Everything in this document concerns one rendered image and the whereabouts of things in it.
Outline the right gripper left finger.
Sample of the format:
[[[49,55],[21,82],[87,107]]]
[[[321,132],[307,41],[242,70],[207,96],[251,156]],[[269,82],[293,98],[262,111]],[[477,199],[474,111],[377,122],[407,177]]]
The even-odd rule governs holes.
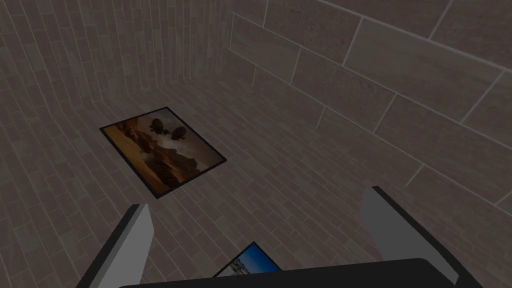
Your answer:
[[[146,203],[132,204],[75,288],[139,285],[154,236]]]

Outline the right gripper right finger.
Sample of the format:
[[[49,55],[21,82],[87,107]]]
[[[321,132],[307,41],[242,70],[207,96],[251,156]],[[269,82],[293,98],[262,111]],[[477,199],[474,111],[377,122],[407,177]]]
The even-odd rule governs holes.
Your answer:
[[[360,218],[385,261],[423,259],[454,288],[483,288],[441,242],[379,186],[364,189]]]

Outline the brown framed wall picture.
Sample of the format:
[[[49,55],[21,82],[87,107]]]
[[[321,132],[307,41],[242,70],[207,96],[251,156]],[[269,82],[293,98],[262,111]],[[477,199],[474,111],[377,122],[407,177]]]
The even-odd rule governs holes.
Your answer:
[[[155,199],[227,158],[165,106],[100,128]]]

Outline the blue framed wall picture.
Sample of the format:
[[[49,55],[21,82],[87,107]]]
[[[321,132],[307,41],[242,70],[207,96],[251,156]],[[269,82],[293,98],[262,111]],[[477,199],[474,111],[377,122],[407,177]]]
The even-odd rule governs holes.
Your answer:
[[[260,274],[282,269],[255,242],[251,242],[237,256],[221,268],[213,277]]]

